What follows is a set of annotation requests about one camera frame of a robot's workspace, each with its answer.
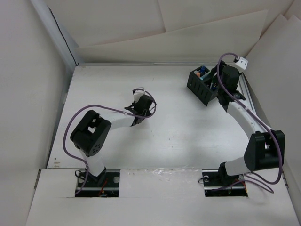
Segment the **light blue cap marker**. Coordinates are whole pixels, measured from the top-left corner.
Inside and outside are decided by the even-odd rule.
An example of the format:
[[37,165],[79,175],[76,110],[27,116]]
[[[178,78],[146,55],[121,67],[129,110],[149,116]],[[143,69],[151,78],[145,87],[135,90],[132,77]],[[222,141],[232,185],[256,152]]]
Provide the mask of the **light blue cap marker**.
[[202,81],[204,81],[204,80],[206,80],[206,79],[208,79],[208,78],[210,78],[210,73],[206,73],[206,74],[204,74],[202,77],[200,77],[200,79],[201,79]]

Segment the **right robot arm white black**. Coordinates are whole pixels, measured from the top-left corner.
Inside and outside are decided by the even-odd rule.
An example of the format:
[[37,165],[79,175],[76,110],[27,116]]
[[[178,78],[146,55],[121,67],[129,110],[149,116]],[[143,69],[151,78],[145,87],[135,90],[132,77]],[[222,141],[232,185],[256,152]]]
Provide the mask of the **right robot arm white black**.
[[273,130],[267,126],[245,104],[245,97],[237,90],[240,71],[219,60],[216,65],[218,80],[217,98],[226,113],[232,116],[249,139],[242,157],[220,164],[217,179],[220,184],[227,186],[234,181],[235,176],[257,171],[278,169],[275,181],[277,184],[282,176],[285,135],[281,130]]

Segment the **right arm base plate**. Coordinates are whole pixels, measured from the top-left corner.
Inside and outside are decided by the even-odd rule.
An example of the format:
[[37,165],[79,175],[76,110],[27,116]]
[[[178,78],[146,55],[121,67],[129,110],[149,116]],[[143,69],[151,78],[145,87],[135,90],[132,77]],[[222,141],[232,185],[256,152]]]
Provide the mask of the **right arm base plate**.
[[247,197],[242,175],[221,176],[217,169],[203,169],[199,183],[204,186],[205,197]]

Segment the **blue cap clear marker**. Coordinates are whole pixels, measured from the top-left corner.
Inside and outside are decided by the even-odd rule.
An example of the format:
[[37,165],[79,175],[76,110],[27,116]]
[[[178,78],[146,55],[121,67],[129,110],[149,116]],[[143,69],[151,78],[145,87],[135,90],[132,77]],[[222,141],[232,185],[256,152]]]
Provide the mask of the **blue cap clear marker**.
[[201,66],[200,73],[204,73],[204,72],[205,72],[205,66]]

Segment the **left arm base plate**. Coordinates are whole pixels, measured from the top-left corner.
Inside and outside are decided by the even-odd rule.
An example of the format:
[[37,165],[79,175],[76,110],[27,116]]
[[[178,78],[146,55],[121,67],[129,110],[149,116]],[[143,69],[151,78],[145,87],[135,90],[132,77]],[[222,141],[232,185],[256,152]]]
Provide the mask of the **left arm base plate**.
[[75,176],[77,178],[75,197],[117,198],[119,196],[120,170],[106,169],[98,177],[88,173],[85,183],[86,170],[76,170]]

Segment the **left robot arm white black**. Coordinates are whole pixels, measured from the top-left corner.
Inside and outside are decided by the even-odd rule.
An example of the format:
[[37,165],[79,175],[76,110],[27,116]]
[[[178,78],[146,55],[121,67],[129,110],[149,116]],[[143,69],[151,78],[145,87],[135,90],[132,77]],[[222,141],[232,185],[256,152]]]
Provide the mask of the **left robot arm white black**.
[[101,148],[111,130],[132,127],[151,117],[155,100],[142,94],[125,108],[124,112],[99,114],[94,110],[86,112],[71,133],[70,139],[80,150],[83,160],[88,164],[88,180],[93,186],[101,186],[106,178],[106,167],[100,153]]

